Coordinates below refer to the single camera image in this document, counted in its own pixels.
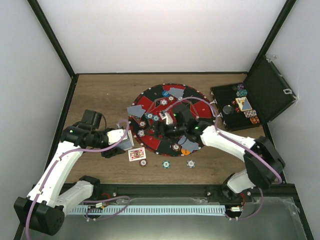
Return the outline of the grey playing card deck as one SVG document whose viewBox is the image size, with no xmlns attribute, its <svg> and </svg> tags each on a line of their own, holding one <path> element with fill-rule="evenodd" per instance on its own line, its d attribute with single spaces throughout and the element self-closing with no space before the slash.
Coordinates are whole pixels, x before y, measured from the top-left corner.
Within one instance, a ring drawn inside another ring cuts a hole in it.
<svg viewBox="0 0 320 240">
<path fill-rule="evenodd" d="M 124 151 L 128 151 L 130 149 L 132 149 L 134 146 L 134 142 L 131 138 L 128 138 L 126 140 L 123 140 L 122 142 L 120 142 L 117 147 L 124 150 Z"/>
</svg>

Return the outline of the red black chip stack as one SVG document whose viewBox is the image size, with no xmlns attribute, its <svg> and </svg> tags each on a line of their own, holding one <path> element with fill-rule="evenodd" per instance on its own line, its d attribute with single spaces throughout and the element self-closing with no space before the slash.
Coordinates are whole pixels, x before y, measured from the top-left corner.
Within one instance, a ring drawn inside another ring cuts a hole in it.
<svg viewBox="0 0 320 240">
<path fill-rule="evenodd" d="M 145 167 L 147 165 L 147 161 L 145 159 L 142 159 L 142 160 L 139 161 L 139 165 L 141 167 Z"/>
</svg>

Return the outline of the blue round blind button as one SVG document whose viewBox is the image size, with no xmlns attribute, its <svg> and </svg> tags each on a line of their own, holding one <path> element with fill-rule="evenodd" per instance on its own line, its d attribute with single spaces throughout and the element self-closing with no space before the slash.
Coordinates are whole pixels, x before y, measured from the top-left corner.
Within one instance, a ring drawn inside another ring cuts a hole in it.
<svg viewBox="0 0 320 240">
<path fill-rule="evenodd" d="M 167 97 L 170 96 L 170 93 L 169 93 L 168 91 L 164 90 L 164 91 L 162 92 L 162 96 L 165 97 L 165 98 L 167 98 Z"/>
</svg>

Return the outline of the purple white chip stack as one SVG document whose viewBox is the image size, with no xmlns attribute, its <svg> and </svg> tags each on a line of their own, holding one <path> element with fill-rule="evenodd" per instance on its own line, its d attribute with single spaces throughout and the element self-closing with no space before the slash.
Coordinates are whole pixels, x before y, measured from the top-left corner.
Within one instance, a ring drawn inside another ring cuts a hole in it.
<svg viewBox="0 0 320 240">
<path fill-rule="evenodd" d="M 194 168 L 196 163 L 193 161 L 193 160 L 188 160 L 186 165 L 189 167 L 189 168 Z"/>
</svg>

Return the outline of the green blue chip stack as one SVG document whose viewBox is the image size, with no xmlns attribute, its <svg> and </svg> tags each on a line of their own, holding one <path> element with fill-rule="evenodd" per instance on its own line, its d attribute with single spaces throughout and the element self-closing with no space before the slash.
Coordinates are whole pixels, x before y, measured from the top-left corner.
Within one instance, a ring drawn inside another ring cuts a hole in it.
<svg viewBox="0 0 320 240">
<path fill-rule="evenodd" d="M 165 168 L 165 169 L 168 169 L 170 166 L 171 166 L 171 163 L 169 161 L 164 161 L 162 163 L 162 167 Z"/>
</svg>

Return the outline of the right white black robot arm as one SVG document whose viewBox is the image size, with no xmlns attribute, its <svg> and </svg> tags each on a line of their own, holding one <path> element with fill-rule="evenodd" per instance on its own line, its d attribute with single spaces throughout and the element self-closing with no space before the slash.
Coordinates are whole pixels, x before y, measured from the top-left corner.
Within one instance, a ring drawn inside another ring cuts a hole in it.
<svg viewBox="0 0 320 240">
<path fill-rule="evenodd" d="M 244 162 L 244 170 L 231 174 L 224 181 L 221 192 L 225 200 L 232 202 L 244 190 L 254 187 L 266 190 L 272 184 L 283 182 L 281 172 L 285 162 L 265 136 L 254 139 L 226 132 L 215 123 L 196 119 L 184 104 L 174 106 L 173 114 L 174 117 L 166 110 L 160 112 L 160 119 L 152 124 L 156 137 L 168 140 L 186 137 L 193 143 L 219 149 Z"/>
</svg>

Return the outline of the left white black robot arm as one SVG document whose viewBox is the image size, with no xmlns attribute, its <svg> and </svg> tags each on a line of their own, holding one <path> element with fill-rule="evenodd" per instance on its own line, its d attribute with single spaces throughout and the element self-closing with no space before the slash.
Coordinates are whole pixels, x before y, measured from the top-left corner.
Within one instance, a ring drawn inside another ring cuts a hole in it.
<svg viewBox="0 0 320 240">
<path fill-rule="evenodd" d="M 99 130 L 103 114 L 85 110 L 82 119 L 66 127 L 59 138 L 53 158 L 38 183 L 27 197 L 18 197 L 14 210 L 25 235 L 31 239 L 35 230 L 53 236 L 61 228 L 65 216 L 87 199 L 97 202 L 102 196 L 100 180 L 90 176 L 81 177 L 74 186 L 61 193 L 67 176 L 84 152 L 101 153 L 106 158 L 122 154 L 118 148 L 128 138 L 129 126 Z"/>
</svg>

